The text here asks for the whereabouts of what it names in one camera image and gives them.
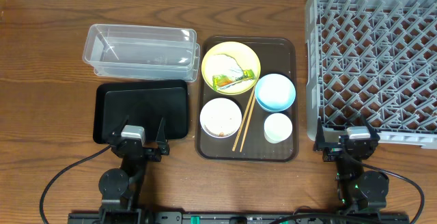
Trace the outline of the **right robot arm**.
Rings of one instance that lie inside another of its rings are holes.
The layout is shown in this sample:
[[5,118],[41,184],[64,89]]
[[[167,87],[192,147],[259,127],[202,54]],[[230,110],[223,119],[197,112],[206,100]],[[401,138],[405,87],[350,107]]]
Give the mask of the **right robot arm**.
[[378,215],[386,207],[389,178],[376,170],[365,171],[367,160],[378,146],[380,136],[361,118],[359,126],[325,132],[318,119],[314,151],[322,152],[324,162],[334,162],[337,168],[337,194],[343,202],[342,215]]

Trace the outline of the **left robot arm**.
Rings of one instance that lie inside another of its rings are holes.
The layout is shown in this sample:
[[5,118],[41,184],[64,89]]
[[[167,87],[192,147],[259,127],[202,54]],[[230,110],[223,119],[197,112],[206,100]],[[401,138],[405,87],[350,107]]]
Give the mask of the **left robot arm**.
[[168,155],[170,147],[162,118],[156,133],[156,148],[146,148],[145,129],[128,124],[126,118],[108,135],[106,143],[122,159],[121,166],[101,176],[98,188],[102,194],[99,223],[153,223],[154,215],[138,204],[146,166]]

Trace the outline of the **light blue bowl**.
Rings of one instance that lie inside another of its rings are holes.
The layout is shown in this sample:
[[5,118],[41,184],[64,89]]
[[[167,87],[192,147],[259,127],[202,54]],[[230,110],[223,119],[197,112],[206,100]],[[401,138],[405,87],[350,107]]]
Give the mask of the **light blue bowl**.
[[296,88],[292,81],[282,74],[267,74],[255,86],[255,99],[267,112],[282,112],[294,104]]

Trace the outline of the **white bowl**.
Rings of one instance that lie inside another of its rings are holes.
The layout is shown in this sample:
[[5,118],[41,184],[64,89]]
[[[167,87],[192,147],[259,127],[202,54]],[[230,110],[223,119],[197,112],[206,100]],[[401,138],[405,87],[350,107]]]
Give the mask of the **white bowl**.
[[199,122],[209,136],[224,139],[238,131],[242,123],[242,112],[234,101],[215,98],[203,106]]

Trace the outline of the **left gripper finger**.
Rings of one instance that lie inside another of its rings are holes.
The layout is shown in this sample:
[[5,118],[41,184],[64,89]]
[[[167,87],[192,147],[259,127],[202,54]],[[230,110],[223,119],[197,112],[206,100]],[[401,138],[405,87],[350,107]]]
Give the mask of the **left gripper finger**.
[[164,117],[162,117],[160,124],[159,124],[159,127],[158,127],[158,131],[156,133],[155,141],[157,143],[166,143],[167,142],[167,138],[166,138],[166,134],[165,134],[165,126],[166,126],[166,120]]
[[124,127],[127,125],[129,116],[127,115],[122,122],[117,125],[109,134],[110,137],[121,137]]

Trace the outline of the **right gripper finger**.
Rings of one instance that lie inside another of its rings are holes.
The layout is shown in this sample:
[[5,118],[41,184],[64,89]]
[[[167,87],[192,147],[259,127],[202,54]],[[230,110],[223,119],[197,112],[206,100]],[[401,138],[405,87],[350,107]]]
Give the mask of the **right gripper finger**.
[[320,118],[318,118],[318,125],[317,125],[317,132],[315,136],[315,144],[322,144],[325,142],[324,137],[324,129],[322,125],[322,121]]
[[377,132],[375,131],[375,129],[368,123],[368,121],[366,120],[366,117],[361,114],[360,115],[360,122],[362,126],[365,126],[368,130],[368,133],[370,136],[376,136]]

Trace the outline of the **yellow plate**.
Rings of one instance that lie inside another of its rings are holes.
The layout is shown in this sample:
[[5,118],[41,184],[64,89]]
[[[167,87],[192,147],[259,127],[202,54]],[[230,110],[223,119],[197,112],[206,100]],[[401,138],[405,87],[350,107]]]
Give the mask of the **yellow plate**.
[[250,90],[260,77],[261,64],[259,57],[255,53],[255,51],[249,46],[239,42],[222,42],[217,44],[216,46],[213,46],[210,50],[206,52],[201,63],[201,73],[207,86],[213,89],[212,76],[209,75],[206,71],[208,58],[213,55],[220,54],[233,57],[243,70],[252,70],[255,74],[255,78],[253,80],[243,81],[241,83],[232,85],[227,89],[222,89],[215,92],[223,95],[237,95]]

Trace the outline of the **white cup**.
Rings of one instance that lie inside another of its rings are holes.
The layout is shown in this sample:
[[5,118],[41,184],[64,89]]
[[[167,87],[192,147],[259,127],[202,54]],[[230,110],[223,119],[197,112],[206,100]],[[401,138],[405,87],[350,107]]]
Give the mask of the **white cup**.
[[264,136],[269,143],[285,141],[292,131],[291,119],[282,113],[273,113],[264,122]]

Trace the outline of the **green snack wrapper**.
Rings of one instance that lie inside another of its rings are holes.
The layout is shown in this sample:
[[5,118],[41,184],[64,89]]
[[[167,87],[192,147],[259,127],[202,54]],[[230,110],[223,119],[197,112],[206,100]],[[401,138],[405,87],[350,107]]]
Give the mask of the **green snack wrapper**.
[[252,70],[243,70],[242,72],[230,72],[229,74],[218,74],[212,77],[212,86],[214,91],[227,89],[232,85],[243,81],[253,80],[255,74]]

